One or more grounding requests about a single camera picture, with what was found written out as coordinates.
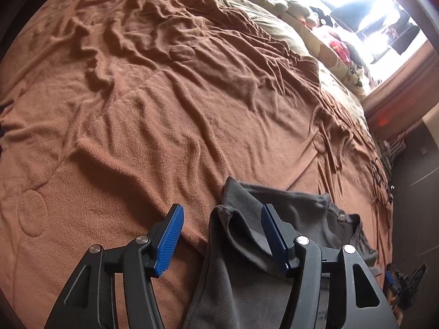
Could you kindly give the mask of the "grey t-shirt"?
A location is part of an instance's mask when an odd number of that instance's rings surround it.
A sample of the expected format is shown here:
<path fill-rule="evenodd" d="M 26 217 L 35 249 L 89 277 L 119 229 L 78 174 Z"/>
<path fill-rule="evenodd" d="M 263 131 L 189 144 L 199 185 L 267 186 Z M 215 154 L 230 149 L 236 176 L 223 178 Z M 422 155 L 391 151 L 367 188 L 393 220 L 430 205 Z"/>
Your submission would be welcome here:
<path fill-rule="evenodd" d="M 352 244 L 375 276 L 373 249 L 357 214 L 349 215 L 330 195 L 288 192 L 229 177 L 220 205 L 210 213 L 208 249 L 185 328 L 278 328 L 292 289 L 277 268 L 261 226 L 263 205 L 321 246 Z"/>

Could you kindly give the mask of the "plush toys on windowsill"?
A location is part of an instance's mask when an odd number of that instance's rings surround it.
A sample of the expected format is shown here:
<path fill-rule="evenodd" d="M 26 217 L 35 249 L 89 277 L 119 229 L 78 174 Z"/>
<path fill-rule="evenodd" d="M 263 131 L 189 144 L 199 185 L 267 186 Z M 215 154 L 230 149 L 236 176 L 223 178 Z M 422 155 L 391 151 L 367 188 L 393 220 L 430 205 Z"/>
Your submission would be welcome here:
<path fill-rule="evenodd" d="M 370 72 L 359 40 L 317 7 L 296 0 L 269 0 L 275 15 L 291 25 L 308 51 L 359 99 L 379 84 Z"/>

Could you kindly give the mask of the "white bedside table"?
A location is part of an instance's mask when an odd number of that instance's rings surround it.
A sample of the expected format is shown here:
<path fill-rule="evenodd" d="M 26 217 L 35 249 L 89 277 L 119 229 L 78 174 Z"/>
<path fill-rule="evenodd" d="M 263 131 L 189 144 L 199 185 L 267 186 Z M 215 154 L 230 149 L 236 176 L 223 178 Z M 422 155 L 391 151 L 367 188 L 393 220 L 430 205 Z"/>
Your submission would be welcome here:
<path fill-rule="evenodd" d="M 391 173 L 396 158 L 406 149 L 406 132 L 398 134 L 389 140 L 378 140 L 374 138 L 379 159 L 384 166 L 385 173 L 391 180 Z"/>

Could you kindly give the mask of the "right pink curtain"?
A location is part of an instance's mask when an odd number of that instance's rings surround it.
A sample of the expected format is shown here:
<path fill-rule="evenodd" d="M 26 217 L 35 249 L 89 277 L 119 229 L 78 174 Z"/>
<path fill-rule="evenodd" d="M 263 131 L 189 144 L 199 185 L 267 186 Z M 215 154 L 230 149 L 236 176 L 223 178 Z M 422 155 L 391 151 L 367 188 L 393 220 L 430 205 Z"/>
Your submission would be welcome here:
<path fill-rule="evenodd" d="M 438 55 L 430 42 L 361 101 L 370 132 L 379 140 L 410 129 L 437 103 Z"/>

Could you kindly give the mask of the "dark hanging garment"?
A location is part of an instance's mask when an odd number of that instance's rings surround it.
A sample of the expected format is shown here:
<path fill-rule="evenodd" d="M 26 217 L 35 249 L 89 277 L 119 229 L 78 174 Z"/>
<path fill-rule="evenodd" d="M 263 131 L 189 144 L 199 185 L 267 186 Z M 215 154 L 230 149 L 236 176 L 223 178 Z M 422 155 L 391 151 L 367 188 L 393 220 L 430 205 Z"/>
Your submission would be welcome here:
<path fill-rule="evenodd" d="M 399 11 L 399 19 L 388 27 L 389 42 L 399 55 L 402 55 L 419 34 L 420 28 L 412 24 L 405 10 Z"/>

